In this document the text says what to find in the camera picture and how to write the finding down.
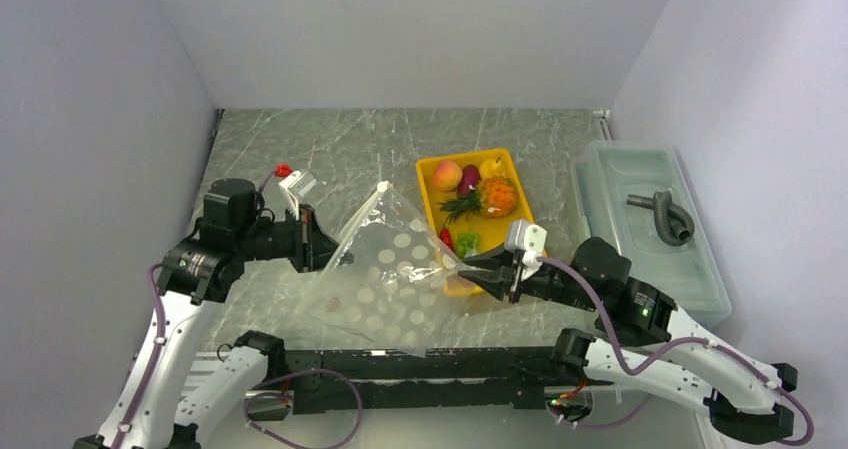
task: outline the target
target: clear plastic container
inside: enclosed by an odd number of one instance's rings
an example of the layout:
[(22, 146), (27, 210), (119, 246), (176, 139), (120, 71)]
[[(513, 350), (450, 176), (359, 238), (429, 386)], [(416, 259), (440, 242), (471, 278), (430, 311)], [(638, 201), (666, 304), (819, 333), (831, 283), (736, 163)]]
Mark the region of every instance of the clear plastic container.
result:
[[(633, 262), (630, 275), (670, 295), (704, 327), (730, 315), (730, 300), (670, 147), (594, 141), (574, 163), (571, 236), (575, 244), (598, 236)], [(695, 220), (692, 240), (680, 247), (657, 236), (653, 213), (626, 204), (629, 194), (651, 197), (671, 190), (675, 204)]]

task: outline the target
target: marble surface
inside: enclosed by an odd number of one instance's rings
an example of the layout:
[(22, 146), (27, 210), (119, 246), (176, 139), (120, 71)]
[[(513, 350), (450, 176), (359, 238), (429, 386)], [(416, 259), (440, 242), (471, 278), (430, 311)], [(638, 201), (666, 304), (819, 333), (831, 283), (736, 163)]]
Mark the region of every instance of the marble surface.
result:
[[(510, 109), (236, 110), (226, 111), (197, 195), (224, 177), (259, 181), (278, 163), (308, 168), (326, 183), (310, 192), (322, 227), (336, 236), (377, 182), (389, 180), (419, 210), (420, 158), (505, 147), (516, 164), (549, 255), (569, 259), (570, 164), (601, 135), (590, 111)], [(274, 186), (267, 205), (282, 211)], [(371, 348), (363, 338), (327, 329), (314, 318), (293, 320), (316, 274), (297, 274), (287, 261), (249, 263), (204, 348), (214, 350), (255, 329), (283, 337), (290, 349)], [(553, 344), (563, 327), (588, 329), (586, 313), (523, 298), (509, 306), (482, 295), (447, 317), (437, 347)]]

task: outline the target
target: white polka dot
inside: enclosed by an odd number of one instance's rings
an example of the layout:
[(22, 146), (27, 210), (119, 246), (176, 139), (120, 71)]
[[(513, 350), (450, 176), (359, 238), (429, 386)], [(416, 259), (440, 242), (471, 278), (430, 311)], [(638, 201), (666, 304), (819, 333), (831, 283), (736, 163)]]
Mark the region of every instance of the white polka dot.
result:
[(376, 281), (383, 275), (383, 271), (379, 267), (371, 267), (368, 269), (368, 279)]
[(409, 223), (409, 228), (415, 232), (424, 232), (427, 230), (427, 224), (421, 222), (421, 219), (413, 219), (412, 222)]
[(372, 331), (377, 331), (383, 327), (383, 320), (377, 316), (371, 316), (368, 319), (365, 319), (365, 327)]
[(388, 281), (383, 283), (383, 289), (389, 294), (394, 294), (400, 289), (400, 285), (394, 279), (389, 279)]
[(403, 319), (403, 316), (405, 314), (406, 306), (404, 306), (403, 304), (395, 304), (394, 306), (392, 306), (392, 317), (394, 317), (395, 320), (399, 321)]
[(430, 307), (436, 303), (436, 295), (432, 292), (421, 294), (421, 297), (418, 298), (418, 303), (421, 304), (422, 307)]
[(424, 322), (424, 311), (418, 309), (412, 311), (412, 314), (409, 315), (409, 320), (416, 326), (420, 326)]
[(403, 277), (409, 277), (409, 274), (412, 273), (412, 263), (409, 261), (401, 261), (398, 263), (398, 274)]
[(363, 304), (369, 304), (374, 300), (374, 291), (371, 288), (365, 287), (359, 290), (359, 293), (356, 296), (359, 299), (359, 302)]
[(403, 299), (411, 299), (415, 297), (415, 288), (406, 286), (400, 290), (400, 297)]
[(412, 257), (418, 260), (424, 259), (427, 257), (427, 254), (430, 254), (430, 251), (424, 246), (415, 246), (412, 248)]
[(350, 322), (359, 322), (362, 319), (362, 310), (356, 306), (348, 307), (347, 311), (347, 320)]
[(386, 337), (389, 338), (390, 341), (397, 341), (400, 338), (400, 327), (389, 326), (386, 329)]
[(418, 344), (418, 333), (415, 331), (407, 332), (403, 336), (403, 344), (407, 347), (415, 347)]
[(377, 254), (377, 260), (383, 264), (391, 264), (395, 260), (395, 251), (383, 249)]
[(412, 242), (412, 238), (409, 237), (409, 234), (398, 234), (395, 236), (395, 246), (397, 247), (406, 247), (410, 242)]

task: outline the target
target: red clip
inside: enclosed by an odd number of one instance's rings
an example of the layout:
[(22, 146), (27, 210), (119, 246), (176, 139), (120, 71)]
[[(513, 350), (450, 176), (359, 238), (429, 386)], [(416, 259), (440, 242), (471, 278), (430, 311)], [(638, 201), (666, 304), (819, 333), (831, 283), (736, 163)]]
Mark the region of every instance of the red clip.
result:
[(277, 170), (274, 171), (274, 175), (277, 177), (289, 177), (291, 173), (292, 170), (288, 164), (277, 164)]

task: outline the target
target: plastic bag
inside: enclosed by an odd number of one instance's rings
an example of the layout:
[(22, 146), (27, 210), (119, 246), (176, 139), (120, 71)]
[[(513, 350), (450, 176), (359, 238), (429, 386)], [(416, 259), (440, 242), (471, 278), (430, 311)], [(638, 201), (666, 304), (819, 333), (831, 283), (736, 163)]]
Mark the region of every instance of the plastic bag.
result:
[[(378, 347), (423, 356), (444, 319), (467, 305), (444, 291), (458, 279), (458, 264), (415, 206), (381, 182), (342, 229), (298, 312)], [(473, 286), (466, 287), (470, 294)]]

